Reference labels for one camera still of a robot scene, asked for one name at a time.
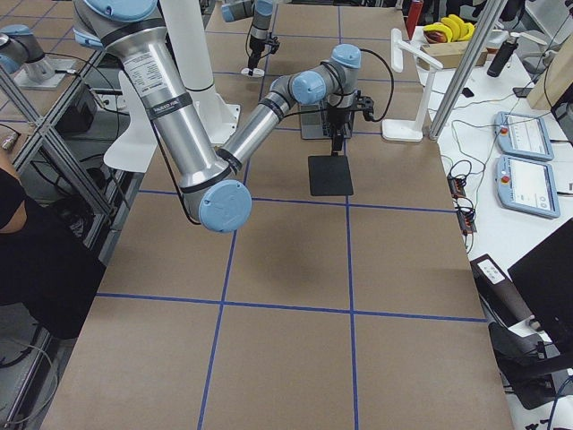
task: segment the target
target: white tablet with blue border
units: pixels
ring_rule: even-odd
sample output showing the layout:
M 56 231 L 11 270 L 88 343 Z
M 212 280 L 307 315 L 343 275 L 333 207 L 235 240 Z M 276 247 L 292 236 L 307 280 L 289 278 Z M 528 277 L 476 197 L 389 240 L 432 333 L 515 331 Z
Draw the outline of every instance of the white tablet with blue border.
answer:
M 552 142 L 543 118 L 499 112 L 495 118 L 496 141 L 505 154 L 551 161 Z
M 498 159 L 496 181 L 501 204 L 545 218 L 560 216 L 552 167 L 533 159 L 503 155 Z

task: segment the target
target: cardboard box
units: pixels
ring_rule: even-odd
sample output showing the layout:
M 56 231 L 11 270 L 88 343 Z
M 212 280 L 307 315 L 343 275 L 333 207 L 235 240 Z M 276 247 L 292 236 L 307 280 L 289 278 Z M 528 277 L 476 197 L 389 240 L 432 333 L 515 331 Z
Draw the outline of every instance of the cardboard box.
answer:
M 469 42 L 451 42 L 451 43 L 434 43 L 431 45 L 422 45 L 421 49 L 429 56 L 433 56 L 436 60 L 444 65 L 444 69 L 455 69 L 466 52 L 467 44 Z M 487 59 L 487 50 L 484 48 L 477 58 L 475 65 L 483 65 Z M 430 66 L 424 61 L 420 60 L 420 66 L 423 69 L 429 70 Z

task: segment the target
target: yellow fruit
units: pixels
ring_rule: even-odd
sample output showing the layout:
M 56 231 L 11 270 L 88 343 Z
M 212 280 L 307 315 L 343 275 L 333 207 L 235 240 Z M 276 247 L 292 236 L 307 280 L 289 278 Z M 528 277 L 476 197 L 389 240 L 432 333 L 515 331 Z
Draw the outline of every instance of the yellow fruit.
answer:
M 474 24 L 472 24 L 471 22 L 466 22 L 466 28 L 467 28 L 467 34 L 463 38 L 459 38 L 460 41 L 465 42 L 467 40 L 470 40 L 472 36 L 474 36 L 474 31 L 475 31 Z
M 424 26 L 423 34 L 429 43 L 449 43 L 452 38 L 451 29 L 439 22 Z
M 448 18 L 450 18 L 451 20 L 458 23 L 458 25 L 459 25 L 459 37 L 463 38 L 468 32 L 468 29 L 467 29 L 467 26 L 466 26 L 466 23 L 464 22 L 464 20 L 462 20 L 459 16 L 454 15 L 453 13 L 449 14 Z
M 455 22 L 454 20 L 452 20 L 451 18 L 448 18 L 447 16 L 444 16 L 440 22 L 446 26 L 449 27 L 449 29 L 452 32 L 452 37 L 451 37 L 451 41 L 455 42 L 456 40 L 459 39 L 459 35 L 461 33 L 461 29 L 459 28 L 459 24 L 457 22 Z

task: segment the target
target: black pad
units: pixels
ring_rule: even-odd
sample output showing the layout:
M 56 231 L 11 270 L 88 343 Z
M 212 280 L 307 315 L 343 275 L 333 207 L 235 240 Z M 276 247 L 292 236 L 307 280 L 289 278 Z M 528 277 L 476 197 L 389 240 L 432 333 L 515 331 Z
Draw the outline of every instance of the black pad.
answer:
M 308 158 L 311 195 L 353 195 L 348 158 L 344 155 L 311 155 Z

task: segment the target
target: red bottle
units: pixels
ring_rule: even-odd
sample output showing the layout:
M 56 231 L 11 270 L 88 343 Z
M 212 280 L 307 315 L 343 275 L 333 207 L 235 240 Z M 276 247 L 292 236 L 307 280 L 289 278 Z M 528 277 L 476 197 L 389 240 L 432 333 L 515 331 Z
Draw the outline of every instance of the red bottle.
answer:
M 410 40 L 412 40 L 415 26 L 418 24 L 418 20 L 420 19 L 422 6 L 423 0 L 412 0 L 412 3 L 410 4 L 410 10 L 408 11 L 408 17 L 406 18 L 406 31 Z

